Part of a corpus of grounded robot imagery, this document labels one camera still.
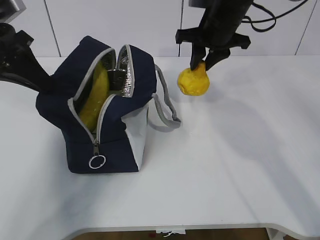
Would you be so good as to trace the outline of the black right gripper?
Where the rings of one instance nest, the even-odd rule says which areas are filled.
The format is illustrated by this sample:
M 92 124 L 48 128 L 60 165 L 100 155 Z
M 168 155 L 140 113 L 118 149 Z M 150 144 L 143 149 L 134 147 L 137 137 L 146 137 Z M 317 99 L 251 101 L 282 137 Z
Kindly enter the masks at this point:
M 203 62 L 207 54 L 206 48 L 210 49 L 205 59 L 205 70 L 209 71 L 215 64 L 230 56 L 230 48 L 240 47 L 245 50 L 250 46 L 250 38 L 236 33 L 237 28 L 235 24 L 223 24 L 219 27 L 179 29 L 175 41 L 177 44 L 191 43 L 191 70 L 195 70 Z

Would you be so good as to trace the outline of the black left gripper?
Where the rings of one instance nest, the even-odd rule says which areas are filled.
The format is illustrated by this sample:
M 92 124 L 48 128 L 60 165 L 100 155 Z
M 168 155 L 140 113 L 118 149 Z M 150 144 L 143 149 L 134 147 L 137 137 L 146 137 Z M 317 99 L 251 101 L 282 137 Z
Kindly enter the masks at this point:
M 25 31 L 16 31 L 8 23 L 0 24 L 0 79 L 12 83 L 29 83 L 40 93 L 54 88 L 53 79 L 31 53 L 34 39 Z

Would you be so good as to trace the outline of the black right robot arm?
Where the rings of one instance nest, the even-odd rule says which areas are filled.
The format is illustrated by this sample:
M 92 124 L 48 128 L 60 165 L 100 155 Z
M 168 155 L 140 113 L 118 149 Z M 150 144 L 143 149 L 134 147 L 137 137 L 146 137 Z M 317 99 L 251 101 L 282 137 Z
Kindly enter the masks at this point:
M 199 26 L 178 29 L 175 35 L 177 44 L 192 44 L 192 71 L 202 62 L 208 71 L 218 62 L 227 59 L 231 48 L 249 47 L 250 38 L 236 33 L 236 30 L 253 4 L 252 0 L 191 0 L 189 3 L 192 7 L 205 8 Z

